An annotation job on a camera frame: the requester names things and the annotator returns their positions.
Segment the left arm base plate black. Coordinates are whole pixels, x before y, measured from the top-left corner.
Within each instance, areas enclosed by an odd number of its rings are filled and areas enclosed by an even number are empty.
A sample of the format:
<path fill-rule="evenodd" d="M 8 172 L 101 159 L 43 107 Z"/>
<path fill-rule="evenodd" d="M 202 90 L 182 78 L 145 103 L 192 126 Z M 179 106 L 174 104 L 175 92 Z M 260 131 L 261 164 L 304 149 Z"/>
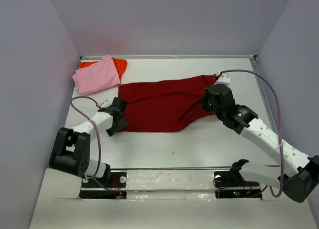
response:
<path fill-rule="evenodd" d="M 83 180 L 81 183 L 79 198 L 122 200 L 127 198 L 127 171 L 112 170 L 111 177 L 106 183 L 101 178 L 95 180 Z"/>

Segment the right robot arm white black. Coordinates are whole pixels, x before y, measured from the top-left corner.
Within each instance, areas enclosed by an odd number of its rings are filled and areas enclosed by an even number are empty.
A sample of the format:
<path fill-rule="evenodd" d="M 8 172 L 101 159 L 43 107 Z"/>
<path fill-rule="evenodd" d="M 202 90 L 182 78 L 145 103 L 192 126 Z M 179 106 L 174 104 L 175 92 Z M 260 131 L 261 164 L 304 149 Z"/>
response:
<path fill-rule="evenodd" d="M 215 84 L 206 88 L 200 102 L 202 110 L 213 112 L 227 128 L 255 144 L 279 165 L 264 166 L 241 159 L 232 164 L 230 179 L 281 189 L 298 203 L 304 202 L 319 184 L 319 157 L 310 157 L 280 140 L 253 110 L 235 103 L 228 86 Z"/>

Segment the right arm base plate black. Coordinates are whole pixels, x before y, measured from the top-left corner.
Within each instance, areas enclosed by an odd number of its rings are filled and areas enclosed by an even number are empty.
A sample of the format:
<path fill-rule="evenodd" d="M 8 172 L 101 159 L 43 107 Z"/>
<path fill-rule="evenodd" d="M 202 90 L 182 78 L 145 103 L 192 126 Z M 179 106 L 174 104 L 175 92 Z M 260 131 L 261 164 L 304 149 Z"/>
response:
<path fill-rule="evenodd" d="M 262 199 L 262 187 L 259 183 L 233 179 L 230 171 L 215 171 L 213 185 L 217 199 Z"/>

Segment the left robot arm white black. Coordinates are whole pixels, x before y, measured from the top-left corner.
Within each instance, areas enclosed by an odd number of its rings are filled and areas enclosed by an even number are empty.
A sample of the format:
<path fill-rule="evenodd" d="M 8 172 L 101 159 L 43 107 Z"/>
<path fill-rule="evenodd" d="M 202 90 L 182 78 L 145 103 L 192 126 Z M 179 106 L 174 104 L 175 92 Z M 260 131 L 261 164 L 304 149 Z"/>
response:
<path fill-rule="evenodd" d="M 71 104 L 86 121 L 73 128 L 59 129 L 50 155 L 49 167 L 107 184 L 111 178 L 111 167 L 101 162 L 100 134 L 105 132 L 111 137 L 129 125 L 124 117 L 126 105 L 125 100 L 115 97 L 110 105 L 96 103 L 98 111 L 93 117 L 88 117 Z"/>

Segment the dark red t shirt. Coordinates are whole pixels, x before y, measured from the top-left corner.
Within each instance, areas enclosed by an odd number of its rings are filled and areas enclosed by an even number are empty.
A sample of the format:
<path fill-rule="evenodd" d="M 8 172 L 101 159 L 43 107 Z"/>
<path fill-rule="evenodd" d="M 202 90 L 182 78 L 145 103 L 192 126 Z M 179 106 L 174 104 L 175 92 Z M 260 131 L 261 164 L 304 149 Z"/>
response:
<path fill-rule="evenodd" d="M 216 80 L 200 75 L 180 80 L 138 82 L 119 86 L 119 98 L 128 105 L 126 132 L 178 132 L 196 120 L 212 115 L 202 110 L 205 89 Z"/>

